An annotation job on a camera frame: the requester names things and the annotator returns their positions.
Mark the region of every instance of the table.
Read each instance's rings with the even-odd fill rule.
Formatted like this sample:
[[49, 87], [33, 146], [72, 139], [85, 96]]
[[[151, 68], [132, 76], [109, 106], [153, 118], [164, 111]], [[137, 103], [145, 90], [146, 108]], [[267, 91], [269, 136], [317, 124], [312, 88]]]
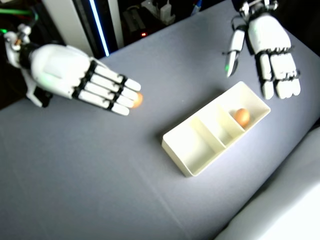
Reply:
[[225, 77], [236, 14], [224, 1], [102, 61], [142, 85], [128, 117], [55, 96], [0, 112], [0, 239], [208, 239], [237, 213], [320, 116], [320, 59], [290, 35], [301, 94], [271, 113], [197, 177], [185, 178], [162, 135], [244, 81], [260, 97], [245, 46]]

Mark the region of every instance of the green cable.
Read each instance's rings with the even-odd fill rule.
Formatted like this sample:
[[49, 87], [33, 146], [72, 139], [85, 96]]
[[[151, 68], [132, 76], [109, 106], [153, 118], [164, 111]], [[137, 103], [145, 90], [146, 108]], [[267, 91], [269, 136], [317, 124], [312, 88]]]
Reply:
[[32, 15], [31, 11], [0, 8], [0, 14]]

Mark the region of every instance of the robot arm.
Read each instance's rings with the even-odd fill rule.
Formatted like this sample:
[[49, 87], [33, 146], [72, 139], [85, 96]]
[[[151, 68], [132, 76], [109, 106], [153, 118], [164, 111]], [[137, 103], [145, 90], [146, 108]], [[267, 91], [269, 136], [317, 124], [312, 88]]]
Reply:
[[[20, 31], [30, 34], [27, 25]], [[29, 34], [22, 44], [14, 32], [4, 35], [8, 61], [21, 73], [27, 85], [26, 96], [37, 106], [46, 104], [36, 95], [38, 88], [127, 116], [138, 99], [141, 85], [110, 70], [106, 65], [71, 46], [47, 44], [30, 46]]]
[[[278, 7], [278, 2], [270, 2], [270, 0], [251, 2], [233, 0], [232, 2], [246, 22], [249, 40], [247, 44], [251, 46], [255, 55], [264, 97], [267, 100], [273, 97], [274, 84], [280, 99], [299, 95], [301, 92], [299, 71], [291, 55], [290, 38], [278, 20], [269, 14]], [[242, 29], [244, 32], [241, 33], [241, 37], [237, 28], [231, 38], [225, 67], [227, 77], [230, 77], [237, 67], [236, 53], [239, 52], [239, 47], [233, 46], [238, 46], [237, 43], [241, 42], [242, 35], [245, 35], [246, 30], [244, 27]]]

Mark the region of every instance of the egg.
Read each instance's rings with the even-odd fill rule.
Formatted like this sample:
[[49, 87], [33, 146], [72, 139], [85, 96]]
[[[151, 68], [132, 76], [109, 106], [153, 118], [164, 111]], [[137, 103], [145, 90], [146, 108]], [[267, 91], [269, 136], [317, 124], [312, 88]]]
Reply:
[[235, 112], [234, 119], [241, 127], [245, 128], [250, 121], [250, 113], [247, 109], [241, 108]]
[[139, 107], [142, 104], [143, 100], [144, 96], [140, 92], [138, 92], [138, 98], [134, 101], [132, 108], [135, 109]]

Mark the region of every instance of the gray table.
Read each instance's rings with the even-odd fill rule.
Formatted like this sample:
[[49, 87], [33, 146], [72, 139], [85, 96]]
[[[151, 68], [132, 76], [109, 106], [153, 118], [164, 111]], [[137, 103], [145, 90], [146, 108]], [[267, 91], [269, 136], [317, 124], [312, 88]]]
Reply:
[[295, 37], [299, 97], [271, 113], [197, 177], [185, 178], [162, 134], [244, 81], [259, 96], [247, 47], [235, 75], [225, 57], [235, 15], [220, 3], [103, 59], [142, 84], [129, 117], [54, 97], [0, 112], [0, 239], [207, 239], [245, 204], [320, 116], [320, 58]]

